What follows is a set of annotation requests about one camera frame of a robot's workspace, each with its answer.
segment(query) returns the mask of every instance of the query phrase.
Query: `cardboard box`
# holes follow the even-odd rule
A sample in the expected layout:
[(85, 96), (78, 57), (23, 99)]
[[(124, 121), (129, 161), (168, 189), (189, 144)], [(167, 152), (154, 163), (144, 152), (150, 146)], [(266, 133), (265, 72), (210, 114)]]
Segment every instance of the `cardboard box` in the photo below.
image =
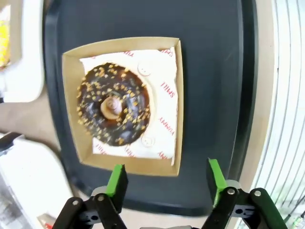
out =
[[(171, 166), (172, 159), (160, 160), (93, 154), (92, 137), (87, 135), (85, 127), (77, 122), (79, 119), (76, 112), (77, 87), (81, 84), (81, 79), (85, 76), (83, 64), (79, 59), (132, 50), (164, 50), (173, 46), (175, 46), (176, 51), (176, 85), (178, 91), (177, 136), (174, 165)], [(87, 44), (63, 54), (62, 75), (71, 133), (81, 163), (109, 170), (112, 170), (116, 164), (125, 164), (127, 172), (139, 175), (177, 176), (179, 174), (183, 136), (183, 67), (181, 44), (178, 38), (134, 37)]]
[(21, 59), (21, 22), (23, 0), (1, 0), (0, 10), (10, 5), (10, 64)]

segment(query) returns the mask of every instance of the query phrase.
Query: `white corrugated panel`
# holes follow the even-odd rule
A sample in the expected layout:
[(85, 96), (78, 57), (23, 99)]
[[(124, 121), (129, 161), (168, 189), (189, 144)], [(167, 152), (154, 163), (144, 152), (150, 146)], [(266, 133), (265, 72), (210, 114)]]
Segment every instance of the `white corrugated panel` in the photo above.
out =
[[(252, 188), (265, 188), (284, 218), (305, 195), (305, 0), (273, 0), (273, 8), (273, 102)], [(304, 210), (305, 202), (294, 216)]]

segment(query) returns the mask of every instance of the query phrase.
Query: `green tape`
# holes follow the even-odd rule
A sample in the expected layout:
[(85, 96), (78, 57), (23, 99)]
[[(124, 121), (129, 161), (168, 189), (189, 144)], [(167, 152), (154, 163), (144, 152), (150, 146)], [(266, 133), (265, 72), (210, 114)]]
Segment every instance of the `green tape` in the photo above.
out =
[(220, 169), (217, 159), (209, 159), (209, 163), (213, 171), (216, 184), (216, 195), (213, 203), (213, 207), (216, 207), (220, 198), (220, 193), (227, 187), (227, 183), (225, 181), (224, 175)]
[(123, 165), (116, 165), (111, 173), (110, 179), (107, 184), (106, 193), (105, 193), (109, 197), (113, 197), (115, 194), (116, 187), (119, 183), (122, 168), (123, 168)]

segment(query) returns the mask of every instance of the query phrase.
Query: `chocolate glazed donut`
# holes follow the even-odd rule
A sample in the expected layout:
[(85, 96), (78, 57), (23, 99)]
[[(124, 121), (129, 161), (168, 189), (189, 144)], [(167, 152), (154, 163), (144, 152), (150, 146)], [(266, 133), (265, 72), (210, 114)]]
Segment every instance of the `chocolate glazed donut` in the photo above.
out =
[(137, 140), (150, 119), (146, 85), (128, 69), (114, 63), (96, 66), (78, 88), (79, 123), (110, 146)]

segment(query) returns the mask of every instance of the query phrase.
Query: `bolt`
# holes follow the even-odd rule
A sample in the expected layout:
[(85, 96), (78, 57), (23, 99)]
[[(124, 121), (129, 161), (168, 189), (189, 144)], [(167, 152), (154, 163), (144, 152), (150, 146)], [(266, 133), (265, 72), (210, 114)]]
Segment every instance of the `bolt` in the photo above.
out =
[(103, 200), (104, 200), (104, 197), (103, 197), (103, 196), (99, 196), (99, 197), (97, 198), (97, 200), (98, 200), (98, 201), (103, 201)]
[(255, 191), (255, 192), (254, 192), (254, 195), (256, 195), (257, 197), (260, 197), (261, 194), (262, 194), (262, 193), (261, 193), (260, 191)]
[(228, 192), (229, 195), (234, 195), (235, 190), (230, 188), (227, 192)]

